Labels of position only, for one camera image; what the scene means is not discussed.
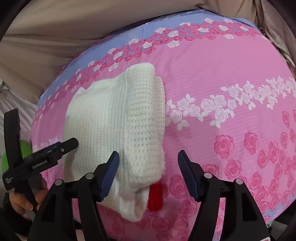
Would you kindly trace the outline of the person's left hand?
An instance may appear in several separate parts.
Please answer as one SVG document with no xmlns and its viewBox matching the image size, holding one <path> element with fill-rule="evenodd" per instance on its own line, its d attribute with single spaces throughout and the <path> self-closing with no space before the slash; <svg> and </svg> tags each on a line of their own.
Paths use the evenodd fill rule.
<svg viewBox="0 0 296 241">
<path fill-rule="evenodd" d="M 45 196 L 48 193 L 47 182 L 44 178 L 41 178 L 41 189 L 35 195 L 37 202 L 37 209 L 40 208 Z M 9 193 L 9 199 L 14 211 L 20 214 L 23 218 L 30 220 L 29 211 L 33 210 L 33 205 L 22 194 L 15 191 Z"/>
</svg>

